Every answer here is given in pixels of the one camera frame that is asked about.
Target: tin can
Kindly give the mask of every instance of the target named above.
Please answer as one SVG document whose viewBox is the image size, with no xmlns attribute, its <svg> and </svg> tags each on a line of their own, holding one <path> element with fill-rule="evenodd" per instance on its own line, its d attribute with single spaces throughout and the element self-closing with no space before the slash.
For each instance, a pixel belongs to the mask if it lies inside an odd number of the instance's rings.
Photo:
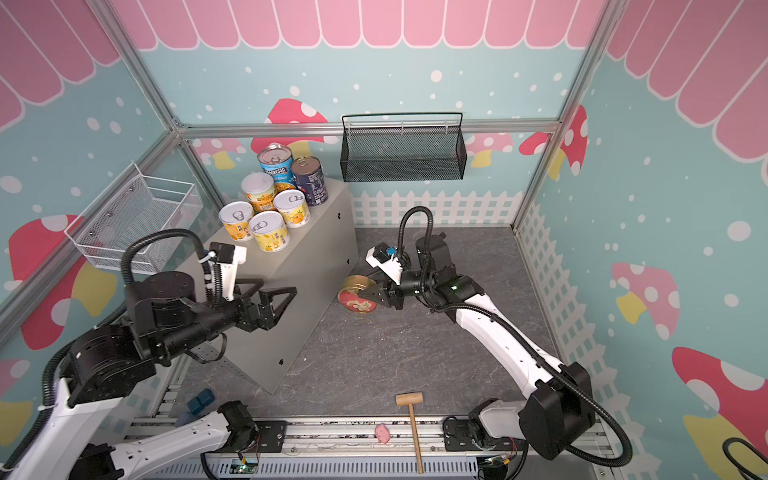
<svg viewBox="0 0 768 480">
<path fill-rule="evenodd" d="M 296 188 L 293 172 L 290 170 L 290 165 L 293 163 L 293 153 L 290 148 L 281 144 L 271 144 L 259 153 L 259 163 L 266 173 L 272 175 L 278 192 Z"/>
<path fill-rule="evenodd" d="M 224 224 L 232 240 L 244 242 L 253 238 L 248 222 L 253 218 L 253 206 L 248 202 L 232 202 L 219 210 L 219 220 Z"/>
<path fill-rule="evenodd" d="M 275 200 L 277 192 L 275 180 L 271 175 L 264 172 L 248 175 L 240 183 L 240 188 L 245 192 L 245 196 L 257 213 L 275 210 L 272 201 Z"/>
<path fill-rule="evenodd" d="M 259 248 L 265 252 L 278 252 L 290 242 L 283 216 L 275 211 L 261 212 L 248 224 Z"/>
<path fill-rule="evenodd" d="M 298 228 L 310 221 L 310 207 L 301 190 L 280 192 L 275 197 L 275 208 L 288 225 L 288 228 Z"/>
<path fill-rule="evenodd" d="M 315 207 L 328 200 L 323 167 L 315 157 L 299 157 L 290 166 L 296 187 L 304 192 L 306 203 Z"/>
<path fill-rule="evenodd" d="M 368 288 L 369 286 L 376 285 L 376 282 L 363 275 L 352 275 L 344 279 L 341 284 L 341 290 L 339 291 L 338 299 L 345 308 L 358 313 L 370 313 L 376 309 L 376 302 L 372 302 L 368 299 L 363 299 L 357 296 L 357 294 Z"/>
</svg>

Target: black mesh basket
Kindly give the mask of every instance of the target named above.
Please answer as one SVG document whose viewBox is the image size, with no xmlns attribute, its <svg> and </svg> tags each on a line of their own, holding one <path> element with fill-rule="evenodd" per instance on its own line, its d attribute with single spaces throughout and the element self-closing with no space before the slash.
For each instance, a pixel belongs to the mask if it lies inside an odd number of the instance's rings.
<svg viewBox="0 0 768 480">
<path fill-rule="evenodd" d="M 385 116 L 396 119 L 382 121 Z M 461 180 L 467 164 L 462 118 L 457 112 L 343 116 L 344 181 Z"/>
</svg>

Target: white mesh basket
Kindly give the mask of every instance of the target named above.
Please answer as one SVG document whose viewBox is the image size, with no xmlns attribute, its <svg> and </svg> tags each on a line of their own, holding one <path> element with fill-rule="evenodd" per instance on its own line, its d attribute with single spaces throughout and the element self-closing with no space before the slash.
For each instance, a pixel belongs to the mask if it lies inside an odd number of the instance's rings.
<svg viewBox="0 0 768 480">
<path fill-rule="evenodd" d="M 170 228 L 189 228 L 203 209 L 197 186 L 188 182 L 143 175 L 138 167 L 95 214 L 88 206 L 69 224 L 65 233 L 97 268 L 120 269 L 120 258 L 136 240 Z M 152 243 L 131 262 L 133 273 L 162 271 L 182 237 Z"/>
</svg>

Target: wooden mallet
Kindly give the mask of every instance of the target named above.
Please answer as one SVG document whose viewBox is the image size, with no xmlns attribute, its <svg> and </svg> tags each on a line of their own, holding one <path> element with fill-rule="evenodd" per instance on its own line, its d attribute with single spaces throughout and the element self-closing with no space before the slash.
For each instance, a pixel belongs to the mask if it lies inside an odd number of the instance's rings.
<svg viewBox="0 0 768 480">
<path fill-rule="evenodd" d="M 424 402 L 424 395 L 421 392 L 403 393 L 395 397 L 398 406 L 407 405 L 411 414 L 411 430 L 413 430 L 413 446 L 416 449 L 416 464 L 419 467 L 419 474 L 424 473 L 422 465 L 422 449 L 419 447 L 419 433 L 416 431 L 416 417 L 413 415 L 413 404 Z"/>
</svg>

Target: can lid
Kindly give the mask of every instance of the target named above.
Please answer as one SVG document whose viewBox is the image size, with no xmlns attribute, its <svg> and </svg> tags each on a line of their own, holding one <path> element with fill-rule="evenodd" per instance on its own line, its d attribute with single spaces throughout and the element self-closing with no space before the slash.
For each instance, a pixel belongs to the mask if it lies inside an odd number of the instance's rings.
<svg viewBox="0 0 768 480">
<path fill-rule="evenodd" d="M 278 143 L 269 144 L 259 152 L 259 162 L 267 165 L 281 164 L 288 160 L 293 152 L 285 145 Z"/>
<path fill-rule="evenodd" d="M 219 220 L 224 223 L 247 222 L 253 216 L 253 205 L 248 202 L 232 202 L 219 210 Z"/>
<path fill-rule="evenodd" d="M 311 156 L 294 158 L 290 169 L 296 175 L 313 174 L 320 169 L 320 161 Z"/>
<path fill-rule="evenodd" d="M 275 196 L 272 203 L 278 210 L 291 210 L 303 204 L 304 200 L 304 192 L 301 190 L 284 190 Z"/>
<path fill-rule="evenodd" d="M 261 194 L 271 189 L 275 184 L 272 175 L 259 172 L 248 175 L 240 183 L 240 188 L 247 194 Z"/>
<path fill-rule="evenodd" d="M 284 226 L 285 222 L 283 222 L 283 216 L 274 210 L 257 214 L 254 218 L 250 219 L 250 222 L 248 223 L 248 228 L 251 232 L 261 235 L 272 233 Z"/>
</svg>

